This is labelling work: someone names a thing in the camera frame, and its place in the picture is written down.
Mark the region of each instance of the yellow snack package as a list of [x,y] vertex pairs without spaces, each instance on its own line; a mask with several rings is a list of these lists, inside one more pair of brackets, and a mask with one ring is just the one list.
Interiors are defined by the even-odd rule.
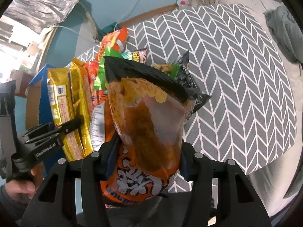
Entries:
[[80,127],[80,138],[85,155],[89,155],[93,152],[89,135],[89,124],[93,111],[93,104],[88,82],[88,73],[82,66],[84,66],[84,63],[77,58],[74,58],[70,65],[69,72],[71,76],[74,112],[77,117],[83,117]]
[[[48,97],[56,126],[75,117],[69,89],[68,71],[67,68],[47,70]],[[84,158],[85,153],[78,130],[67,134],[63,139],[63,144],[63,151],[68,161]]]

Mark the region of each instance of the round metal rivet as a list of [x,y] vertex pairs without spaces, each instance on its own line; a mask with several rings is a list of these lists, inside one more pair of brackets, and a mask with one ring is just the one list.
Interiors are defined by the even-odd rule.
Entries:
[[61,158],[58,160],[58,164],[60,164],[60,165],[64,164],[65,162],[66,162],[66,159],[64,159],[64,158]]
[[91,157],[93,157],[93,158],[99,157],[99,155],[100,154],[97,151],[91,153]]
[[231,166],[234,166],[236,164],[236,162],[233,159],[229,159],[227,163],[230,164]]
[[202,158],[202,157],[203,157],[203,154],[197,152],[197,153],[194,154],[194,156],[195,156],[196,158]]

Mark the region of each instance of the gray and white bedsheet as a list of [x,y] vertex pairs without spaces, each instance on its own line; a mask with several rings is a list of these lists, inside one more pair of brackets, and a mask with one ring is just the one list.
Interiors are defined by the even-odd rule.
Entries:
[[[293,144],[296,115],[283,63],[271,39],[242,5],[174,11],[128,28],[128,50],[148,48],[148,64],[190,51],[190,73],[212,98],[188,121],[184,139],[246,174]],[[80,56],[89,60],[98,49]],[[171,190],[191,190],[180,176]]]

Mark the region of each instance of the human hand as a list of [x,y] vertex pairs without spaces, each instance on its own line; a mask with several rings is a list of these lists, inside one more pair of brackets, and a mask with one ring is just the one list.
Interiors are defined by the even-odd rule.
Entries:
[[25,199],[22,194],[26,194],[29,199],[32,199],[36,190],[43,181],[43,164],[39,164],[31,169],[31,174],[34,176],[33,182],[25,180],[12,180],[5,183],[5,191],[8,196],[19,203],[25,204]]

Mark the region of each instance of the red snack package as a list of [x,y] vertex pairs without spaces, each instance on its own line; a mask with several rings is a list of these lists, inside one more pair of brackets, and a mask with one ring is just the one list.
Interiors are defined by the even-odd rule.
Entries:
[[99,53],[95,57],[96,61],[99,62],[101,60],[105,47],[111,47],[116,52],[122,53],[124,51],[127,37],[128,31],[125,26],[123,26],[120,30],[105,35],[100,43]]
[[98,74],[99,63],[96,61],[88,61],[85,64],[85,69],[88,72],[88,82],[89,88],[91,90],[91,100],[93,102],[93,107],[95,107],[104,101],[101,99],[101,96],[104,94],[104,91],[94,90],[94,81]]

